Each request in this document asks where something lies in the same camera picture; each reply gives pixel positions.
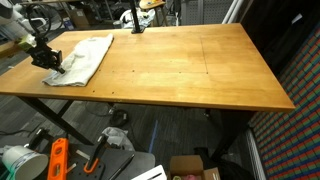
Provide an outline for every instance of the striped fabric wall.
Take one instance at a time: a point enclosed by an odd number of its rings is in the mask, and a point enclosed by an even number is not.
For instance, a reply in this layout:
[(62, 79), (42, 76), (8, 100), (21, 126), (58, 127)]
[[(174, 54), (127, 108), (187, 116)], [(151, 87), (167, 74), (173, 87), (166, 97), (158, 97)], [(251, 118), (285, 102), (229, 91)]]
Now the striped fabric wall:
[(251, 121), (268, 179), (320, 179), (320, 24), (279, 77), (295, 111)]

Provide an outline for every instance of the black metal table leg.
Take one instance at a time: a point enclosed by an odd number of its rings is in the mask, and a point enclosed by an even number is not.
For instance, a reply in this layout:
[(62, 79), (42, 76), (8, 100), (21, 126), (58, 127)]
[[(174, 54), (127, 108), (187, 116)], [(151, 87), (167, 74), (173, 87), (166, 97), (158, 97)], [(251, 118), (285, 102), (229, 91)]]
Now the black metal table leg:
[(37, 110), (44, 117), (48, 118), (52, 123), (75, 137), (77, 140), (86, 145), (93, 145), (91, 141), (89, 141), (86, 137), (80, 134), (74, 127), (72, 127), (69, 123), (67, 123), (64, 119), (62, 119), (58, 114), (52, 111), (47, 105), (45, 105), (38, 98), (33, 97), (20, 97), (19, 98), (31, 106), (33, 109)]
[(254, 113), (254, 111), (221, 110), (223, 134), (218, 147), (211, 156), (213, 161), (219, 161), (238, 135), (247, 129), (248, 122)]

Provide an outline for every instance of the cardboard box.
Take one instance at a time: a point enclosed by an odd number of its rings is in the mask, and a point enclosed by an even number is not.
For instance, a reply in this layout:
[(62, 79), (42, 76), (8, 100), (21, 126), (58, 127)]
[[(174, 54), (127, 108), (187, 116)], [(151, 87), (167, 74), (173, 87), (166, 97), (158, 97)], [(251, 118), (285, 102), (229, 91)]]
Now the cardboard box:
[(184, 179), (187, 175), (194, 175), (197, 180), (220, 180), (218, 168), (203, 170), (203, 163), (198, 155), (171, 157), (168, 180), (172, 180), (174, 176)]
[(87, 29), (98, 22), (90, 7), (84, 6), (83, 9), (69, 10), (68, 13), (73, 24), (79, 29)]

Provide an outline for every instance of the white cloth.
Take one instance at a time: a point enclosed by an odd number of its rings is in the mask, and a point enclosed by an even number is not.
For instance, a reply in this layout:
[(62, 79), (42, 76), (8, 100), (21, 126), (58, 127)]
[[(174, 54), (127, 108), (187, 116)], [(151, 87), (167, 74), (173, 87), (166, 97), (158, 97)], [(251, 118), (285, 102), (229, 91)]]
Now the white cloth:
[(42, 82), (50, 86), (86, 86), (109, 49), (113, 35), (93, 37), (80, 41), (71, 54), (62, 61), (64, 74), (52, 71)]

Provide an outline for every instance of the white container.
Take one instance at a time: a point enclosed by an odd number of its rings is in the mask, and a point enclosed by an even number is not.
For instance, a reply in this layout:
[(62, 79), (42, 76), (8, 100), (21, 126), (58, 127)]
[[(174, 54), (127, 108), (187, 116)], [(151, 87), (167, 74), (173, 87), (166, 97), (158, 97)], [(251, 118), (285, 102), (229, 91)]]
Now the white container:
[(3, 154), (2, 162), (10, 172), (7, 180), (32, 180), (47, 167), (48, 156), (14, 146)]

